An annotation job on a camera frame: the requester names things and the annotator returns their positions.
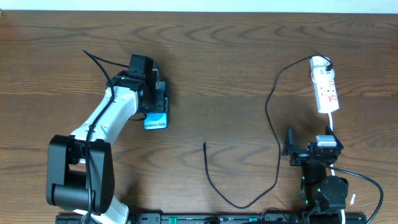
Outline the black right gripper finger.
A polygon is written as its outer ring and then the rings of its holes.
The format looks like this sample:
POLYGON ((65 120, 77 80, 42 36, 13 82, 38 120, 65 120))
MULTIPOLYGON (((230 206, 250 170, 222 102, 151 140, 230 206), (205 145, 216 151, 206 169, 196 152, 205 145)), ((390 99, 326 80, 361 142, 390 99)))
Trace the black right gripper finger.
POLYGON ((331 129, 330 126, 326 126, 325 127, 325 134, 329 135, 329 136, 335 136, 335 134, 334 134, 334 132, 333 132, 333 130, 331 129))
POLYGON ((285 135, 284 149, 293 149, 295 147, 293 129, 290 125, 287 126, 285 135))

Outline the blue Galaxy smartphone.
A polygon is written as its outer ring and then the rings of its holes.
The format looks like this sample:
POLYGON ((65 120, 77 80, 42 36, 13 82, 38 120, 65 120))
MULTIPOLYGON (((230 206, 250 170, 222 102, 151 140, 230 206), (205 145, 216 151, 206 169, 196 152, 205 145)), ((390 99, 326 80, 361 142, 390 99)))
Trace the blue Galaxy smartphone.
POLYGON ((167 113, 148 113, 144 120, 145 130, 166 129, 168 126, 167 113))

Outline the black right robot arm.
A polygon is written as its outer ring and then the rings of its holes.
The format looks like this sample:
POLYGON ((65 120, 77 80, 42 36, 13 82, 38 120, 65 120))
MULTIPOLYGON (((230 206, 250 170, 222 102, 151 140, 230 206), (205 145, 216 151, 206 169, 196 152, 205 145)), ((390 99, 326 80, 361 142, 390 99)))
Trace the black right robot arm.
POLYGON ((302 168, 301 197, 307 208, 300 213, 304 223, 331 223, 342 221, 341 211, 346 208, 349 183, 346 179, 328 175, 326 169, 337 161, 344 149, 330 127, 318 135, 305 149, 295 147, 293 129, 288 126, 283 155, 290 156, 290 165, 302 168))

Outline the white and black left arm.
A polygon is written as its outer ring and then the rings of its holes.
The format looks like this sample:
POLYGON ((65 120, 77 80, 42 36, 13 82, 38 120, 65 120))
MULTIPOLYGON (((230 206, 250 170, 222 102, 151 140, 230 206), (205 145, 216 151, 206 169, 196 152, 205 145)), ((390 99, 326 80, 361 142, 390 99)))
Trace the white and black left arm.
POLYGON ((144 128, 165 129, 169 90, 157 76, 115 76, 90 117, 68 136, 49 142, 45 197, 81 215, 80 223, 127 223, 129 207, 114 194, 112 146, 123 126, 144 113, 144 128))

